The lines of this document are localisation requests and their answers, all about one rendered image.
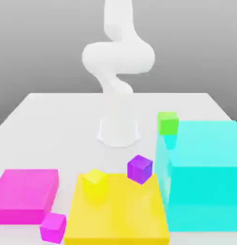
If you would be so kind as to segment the small green cube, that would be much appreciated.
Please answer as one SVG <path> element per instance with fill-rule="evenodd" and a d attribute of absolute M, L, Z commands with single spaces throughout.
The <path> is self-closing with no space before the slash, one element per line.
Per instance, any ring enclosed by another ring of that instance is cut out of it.
<path fill-rule="evenodd" d="M 160 111 L 158 112 L 157 125 L 160 135 L 176 135 L 179 118 L 174 111 Z"/>

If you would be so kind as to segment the small purple cube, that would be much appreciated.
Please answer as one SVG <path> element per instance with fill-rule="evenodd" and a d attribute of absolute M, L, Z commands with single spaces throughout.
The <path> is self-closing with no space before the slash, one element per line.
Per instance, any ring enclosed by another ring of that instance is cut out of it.
<path fill-rule="evenodd" d="M 127 177 L 142 185 L 152 176 L 152 166 L 152 160 L 136 155 L 127 164 Z"/>

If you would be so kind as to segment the small yellow cube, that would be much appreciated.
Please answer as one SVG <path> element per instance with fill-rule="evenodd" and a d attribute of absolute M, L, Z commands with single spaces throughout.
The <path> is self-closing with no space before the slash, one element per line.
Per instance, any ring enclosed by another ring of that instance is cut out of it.
<path fill-rule="evenodd" d="M 108 195 L 108 175 L 94 168 L 82 176 L 82 189 L 85 198 L 97 205 Z"/>

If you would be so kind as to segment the small magenta cube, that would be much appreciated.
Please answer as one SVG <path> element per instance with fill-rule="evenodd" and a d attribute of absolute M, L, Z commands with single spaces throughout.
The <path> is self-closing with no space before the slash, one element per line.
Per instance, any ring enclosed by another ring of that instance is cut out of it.
<path fill-rule="evenodd" d="M 59 213 L 48 213 L 40 225 L 41 239 L 60 244 L 65 234 L 66 216 Z"/>

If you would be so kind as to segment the large yellow box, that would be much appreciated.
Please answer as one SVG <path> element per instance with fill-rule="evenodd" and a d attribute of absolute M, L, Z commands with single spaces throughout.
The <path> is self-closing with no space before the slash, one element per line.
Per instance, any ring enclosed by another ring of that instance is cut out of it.
<path fill-rule="evenodd" d="M 169 245 L 156 174 L 139 184 L 126 174 L 109 174 L 104 200 L 93 200 L 77 176 L 64 235 L 65 245 Z"/>

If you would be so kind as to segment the large cyan box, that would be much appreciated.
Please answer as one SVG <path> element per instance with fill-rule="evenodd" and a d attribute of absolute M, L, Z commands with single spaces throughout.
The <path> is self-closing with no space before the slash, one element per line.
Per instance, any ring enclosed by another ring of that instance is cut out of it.
<path fill-rule="evenodd" d="M 171 232 L 237 232 L 236 121 L 180 121 L 157 136 L 154 172 Z"/>

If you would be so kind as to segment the large magenta box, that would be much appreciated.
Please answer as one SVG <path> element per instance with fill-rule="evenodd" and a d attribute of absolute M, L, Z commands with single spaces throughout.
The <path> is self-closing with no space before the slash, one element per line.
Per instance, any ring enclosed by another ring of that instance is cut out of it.
<path fill-rule="evenodd" d="M 0 225 L 41 224 L 59 188 L 58 169 L 6 169 L 0 177 Z"/>

